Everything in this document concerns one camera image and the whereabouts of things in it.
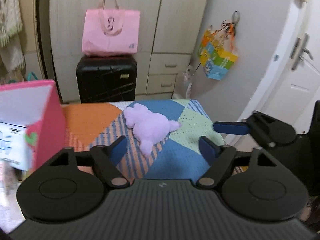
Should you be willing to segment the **purple plush toy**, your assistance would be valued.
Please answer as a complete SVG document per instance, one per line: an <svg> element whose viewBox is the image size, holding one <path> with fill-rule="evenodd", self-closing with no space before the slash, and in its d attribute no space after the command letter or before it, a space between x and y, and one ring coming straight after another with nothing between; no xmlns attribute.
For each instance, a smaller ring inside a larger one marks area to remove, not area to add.
<svg viewBox="0 0 320 240"><path fill-rule="evenodd" d="M155 144L182 126L178 121L169 120L163 114L153 113L140 103L126 107L123 115L126 126L132 129L133 136L139 141L139 149L146 158L150 156Z"/></svg>

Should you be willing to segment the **white door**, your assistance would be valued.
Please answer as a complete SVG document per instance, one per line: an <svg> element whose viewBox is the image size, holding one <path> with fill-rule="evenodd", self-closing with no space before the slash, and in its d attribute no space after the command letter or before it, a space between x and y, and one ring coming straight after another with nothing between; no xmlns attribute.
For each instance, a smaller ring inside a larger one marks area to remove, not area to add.
<svg viewBox="0 0 320 240"><path fill-rule="evenodd" d="M261 98L253 98L241 118L248 117L254 110L291 124L297 133L307 133L315 102L319 100L319 0L309 0L298 37L310 35L308 50L313 61L303 54L295 71L291 70L292 60L286 59L284 68L278 70L272 79L263 78L267 85Z"/></svg>

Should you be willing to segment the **black suitcase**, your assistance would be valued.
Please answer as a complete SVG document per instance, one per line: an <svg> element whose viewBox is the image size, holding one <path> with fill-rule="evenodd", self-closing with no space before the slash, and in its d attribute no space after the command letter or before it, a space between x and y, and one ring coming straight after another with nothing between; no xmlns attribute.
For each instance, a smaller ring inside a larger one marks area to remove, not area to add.
<svg viewBox="0 0 320 240"><path fill-rule="evenodd" d="M76 67L81 103L133 101L137 63L131 55L84 56Z"/></svg>

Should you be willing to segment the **pink storage box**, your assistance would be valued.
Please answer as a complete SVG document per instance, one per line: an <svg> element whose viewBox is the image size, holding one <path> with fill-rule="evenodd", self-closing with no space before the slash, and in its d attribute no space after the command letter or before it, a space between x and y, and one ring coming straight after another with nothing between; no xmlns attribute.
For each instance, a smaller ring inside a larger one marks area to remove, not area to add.
<svg viewBox="0 0 320 240"><path fill-rule="evenodd" d="M1 122L27 128L34 171L65 146L66 121L53 80L1 86Z"/></svg>

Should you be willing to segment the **colourful gift bag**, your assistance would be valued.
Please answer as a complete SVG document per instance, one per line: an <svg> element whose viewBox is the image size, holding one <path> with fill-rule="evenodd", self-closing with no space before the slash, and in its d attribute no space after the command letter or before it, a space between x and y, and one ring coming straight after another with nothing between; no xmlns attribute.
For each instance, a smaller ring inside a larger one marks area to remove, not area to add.
<svg viewBox="0 0 320 240"><path fill-rule="evenodd" d="M239 58L235 45L235 23L223 21L219 29L209 27L198 49L206 77L221 81Z"/></svg>

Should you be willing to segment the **teal basket bag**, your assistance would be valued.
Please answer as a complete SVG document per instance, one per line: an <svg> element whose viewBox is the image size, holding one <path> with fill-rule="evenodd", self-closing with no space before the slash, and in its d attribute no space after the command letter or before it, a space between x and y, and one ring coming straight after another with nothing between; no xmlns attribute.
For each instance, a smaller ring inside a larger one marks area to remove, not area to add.
<svg viewBox="0 0 320 240"><path fill-rule="evenodd" d="M7 83L18 83L23 81L35 81L38 80L38 77L34 72L30 72L26 78L23 77L21 72L10 73L7 76Z"/></svg>

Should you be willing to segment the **pink tote bag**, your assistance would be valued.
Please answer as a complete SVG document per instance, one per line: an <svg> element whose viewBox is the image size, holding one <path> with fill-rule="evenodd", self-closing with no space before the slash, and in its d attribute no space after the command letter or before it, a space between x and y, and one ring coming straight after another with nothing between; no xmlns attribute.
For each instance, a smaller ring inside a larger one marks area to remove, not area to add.
<svg viewBox="0 0 320 240"><path fill-rule="evenodd" d="M138 51L140 11L105 8L86 11L82 34L82 53L86 56L133 55Z"/></svg>

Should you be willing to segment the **beige wardrobe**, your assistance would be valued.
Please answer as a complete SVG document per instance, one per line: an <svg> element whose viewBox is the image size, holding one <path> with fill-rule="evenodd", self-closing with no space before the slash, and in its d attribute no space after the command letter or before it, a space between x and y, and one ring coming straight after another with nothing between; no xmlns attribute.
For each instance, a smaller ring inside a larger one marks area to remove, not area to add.
<svg viewBox="0 0 320 240"><path fill-rule="evenodd" d="M98 72L103 56L131 55L132 93L169 99L188 66L207 0L37 0L42 59L63 102L104 97L120 77Z"/></svg>

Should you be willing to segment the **cream knitted cardigan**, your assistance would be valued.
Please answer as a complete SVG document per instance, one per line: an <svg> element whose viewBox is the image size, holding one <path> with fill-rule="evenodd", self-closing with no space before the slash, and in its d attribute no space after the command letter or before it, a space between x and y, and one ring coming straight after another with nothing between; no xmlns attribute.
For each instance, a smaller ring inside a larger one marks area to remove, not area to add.
<svg viewBox="0 0 320 240"><path fill-rule="evenodd" d="M1 0L1 48L22 31L19 0Z"/></svg>

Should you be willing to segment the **black clothes rack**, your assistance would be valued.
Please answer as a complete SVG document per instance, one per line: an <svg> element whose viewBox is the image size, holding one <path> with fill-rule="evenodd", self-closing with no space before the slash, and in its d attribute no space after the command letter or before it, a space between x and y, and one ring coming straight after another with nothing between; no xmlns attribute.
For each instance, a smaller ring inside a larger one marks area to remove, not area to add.
<svg viewBox="0 0 320 240"><path fill-rule="evenodd" d="M49 3L50 0L35 0L37 55L43 78L51 79L56 82L57 93L60 98L60 102L62 102L52 54Z"/></svg>

